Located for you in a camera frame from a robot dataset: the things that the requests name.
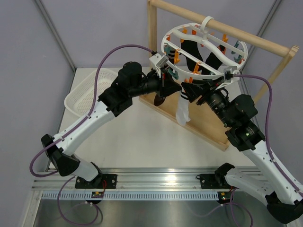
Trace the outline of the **brown sock with stripes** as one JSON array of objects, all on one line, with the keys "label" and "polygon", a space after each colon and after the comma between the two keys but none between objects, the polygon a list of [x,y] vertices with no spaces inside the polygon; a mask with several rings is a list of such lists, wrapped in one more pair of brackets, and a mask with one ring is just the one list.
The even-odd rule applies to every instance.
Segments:
[{"label": "brown sock with stripes", "polygon": [[160,97],[158,94],[155,95],[153,104],[154,106],[160,106],[164,103],[166,97]]}]

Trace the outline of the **white sock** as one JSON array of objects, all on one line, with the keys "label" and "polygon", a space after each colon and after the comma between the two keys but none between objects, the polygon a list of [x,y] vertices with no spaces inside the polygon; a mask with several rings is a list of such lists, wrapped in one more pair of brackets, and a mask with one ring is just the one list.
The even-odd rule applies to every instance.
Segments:
[{"label": "white sock", "polygon": [[186,123],[191,120],[189,117],[189,100],[183,88],[179,93],[178,106],[175,117],[177,123],[181,126],[186,125]]}]

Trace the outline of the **black sock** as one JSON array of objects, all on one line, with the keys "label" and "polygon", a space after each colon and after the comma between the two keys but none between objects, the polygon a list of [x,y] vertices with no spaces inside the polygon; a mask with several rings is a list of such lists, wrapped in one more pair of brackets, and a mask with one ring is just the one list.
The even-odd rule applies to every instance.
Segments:
[{"label": "black sock", "polygon": [[[221,51],[221,53],[225,54],[226,48],[223,45],[219,45],[217,46],[217,48]],[[208,64],[215,70],[219,69],[219,67],[222,65],[222,62],[218,59],[218,57],[213,52],[211,52],[208,55],[204,63]],[[211,71],[204,67],[201,67],[201,74],[210,75]]]},{"label": "black sock", "polygon": [[[191,54],[193,57],[199,59],[200,62],[203,62],[203,58],[199,52],[197,42],[190,41],[190,40],[184,40],[181,43],[181,48],[186,51],[187,53]],[[187,68],[191,71],[194,72],[194,68],[196,66],[196,62],[191,60],[190,58],[186,57],[186,64]]]}]

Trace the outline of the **white round clip hanger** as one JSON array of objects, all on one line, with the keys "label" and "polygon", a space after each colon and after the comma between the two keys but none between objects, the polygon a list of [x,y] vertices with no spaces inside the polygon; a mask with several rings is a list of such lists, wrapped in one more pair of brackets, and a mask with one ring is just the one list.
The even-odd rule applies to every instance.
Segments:
[{"label": "white round clip hanger", "polygon": [[[162,38],[160,51],[162,55],[167,56],[170,49],[178,50],[180,62],[178,64],[167,63],[161,68],[168,67],[169,73],[178,81],[190,82],[192,80],[215,80],[223,77],[223,70],[229,66],[237,66],[239,71],[243,68],[244,62],[248,57],[248,48],[245,42],[237,41],[235,45],[228,43],[227,34],[223,34],[222,38],[216,37],[206,27],[207,21],[212,17],[207,17],[202,23],[187,23],[170,29]],[[197,42],[199,52],[203,58],[203,62],[193,57],[181,48],[184,40]],[[225,54],[217,48],[223,45],[226,48]],[[213,52],[222,62],[219,69],[215,70],[208,64],[204,63],[208,55]],[[194,72],[187,68],[186,57],[196,62]],[[211,71],[210,75],[201,74],[201,67]]]}]

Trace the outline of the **dark brown small sock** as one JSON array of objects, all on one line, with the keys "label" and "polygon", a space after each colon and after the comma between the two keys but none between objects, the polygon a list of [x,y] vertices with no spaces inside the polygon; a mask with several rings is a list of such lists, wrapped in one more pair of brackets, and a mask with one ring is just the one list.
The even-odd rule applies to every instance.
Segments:
[{"label": "dark brown small sock", "polygon": [[172,64],[178,64],[180,62],[178,50],[170,49],[170,51],[167,52],[167,57],[169,59],[169,62]]}]

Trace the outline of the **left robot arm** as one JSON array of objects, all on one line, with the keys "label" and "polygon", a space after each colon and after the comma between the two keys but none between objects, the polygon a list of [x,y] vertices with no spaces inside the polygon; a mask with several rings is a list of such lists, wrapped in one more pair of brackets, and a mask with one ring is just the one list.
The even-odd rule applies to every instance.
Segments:
[{"label": "left robot arm", "polygon": [[102,184],[100,169],[75,155],[76,149],[98,128],[113,120],[133,104],[133,98],[157,93],[161,98],[181,90],[166,71],[151,70],[147,75],[137,62],[126,63],[109,88],[94,102],[94,107],[65,131],[41,138],[47,157],[60,176],[74,175],[85,179],[91,188]]}]

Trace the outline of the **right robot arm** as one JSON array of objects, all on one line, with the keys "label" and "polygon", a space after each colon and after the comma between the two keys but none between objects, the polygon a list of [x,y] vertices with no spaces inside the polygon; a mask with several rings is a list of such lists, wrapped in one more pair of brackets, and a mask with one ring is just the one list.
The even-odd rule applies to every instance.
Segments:
[{"label": "right robot arm", "polygon": [[228,91],[219,88],[218,80],[182,82],[183,94],[189,102],[206,103],[228,130],[228,141],[248,157],[268,183],[262,183],[225,163],[214,172],[215,185],[238,188],[262,202],[279,222],[288,224],[303,214],[302,184],[286,170],[271,148],[267,138],[252,122],[258,111],[251,96],[241,94],[232,101]]}]

